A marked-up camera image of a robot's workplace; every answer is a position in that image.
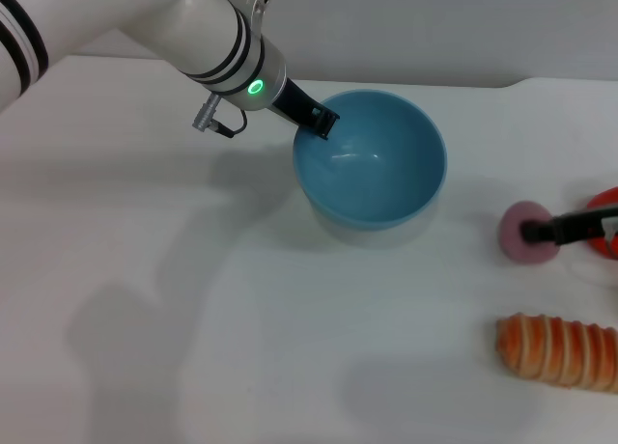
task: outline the white table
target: white table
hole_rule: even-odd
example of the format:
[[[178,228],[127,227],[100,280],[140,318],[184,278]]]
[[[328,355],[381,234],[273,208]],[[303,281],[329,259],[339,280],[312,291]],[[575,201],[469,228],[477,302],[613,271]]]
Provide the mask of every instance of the white table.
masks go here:
[[[425,109],[449,153],[437,208],[330,230],[292,125],[199,133],[207,93],[158,61],[69,58],[2,115],[2,442],[615,441],[617,397],[516,379],[492,343],[517,311],[618,326],[618,265],[574,245],[519,267],[494,237],[515,201],[561,213],[618,184],[618,84],[300,85]]]

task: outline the light blue bowl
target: light blue bowl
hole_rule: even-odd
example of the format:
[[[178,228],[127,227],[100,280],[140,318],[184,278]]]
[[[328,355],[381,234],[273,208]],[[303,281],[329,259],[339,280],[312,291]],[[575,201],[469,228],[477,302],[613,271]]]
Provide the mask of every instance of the light blue bowl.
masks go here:
[[[347,227],[381,230],[435,198],[446,176],[446,148],[418,106],[371,90],[323,104],[341,116],[328,141],[306,128],[294,140],[296,177],[315,209]]]

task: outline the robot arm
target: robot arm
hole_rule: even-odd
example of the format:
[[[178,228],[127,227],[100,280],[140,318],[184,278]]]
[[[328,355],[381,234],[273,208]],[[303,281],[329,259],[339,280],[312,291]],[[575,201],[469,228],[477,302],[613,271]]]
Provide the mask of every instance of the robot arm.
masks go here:
[[[326,138],[339,118],[287,76],[262,35],[270,0],[0,0],[0,111],[47,68],[115,27],[212,92],[194,126],[234,132],[212,117],[225,98],[268,108]]]

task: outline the pink disc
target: pink disc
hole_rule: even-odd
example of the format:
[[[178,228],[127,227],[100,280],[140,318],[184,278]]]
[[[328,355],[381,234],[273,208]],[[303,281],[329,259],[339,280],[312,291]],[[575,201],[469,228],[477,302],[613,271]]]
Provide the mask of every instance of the pink disc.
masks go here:
[[[498,230],[498,241],[504,254],[520,264],[542,264],[555,258],[559,246],[549,242],[527,243],[520,230],[524,222],[548,222],[551,218],[547,209],[531,201],[522,201],[508,208]]]

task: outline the orange striped object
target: orange striped object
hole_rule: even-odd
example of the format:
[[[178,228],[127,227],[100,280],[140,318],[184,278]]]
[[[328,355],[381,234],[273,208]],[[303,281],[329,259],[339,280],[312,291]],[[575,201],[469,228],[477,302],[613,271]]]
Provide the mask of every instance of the orange striped object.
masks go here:
[[[522,378],[618,393],[618,333],[613,328],[515,314],[498,321],[495,347]]]

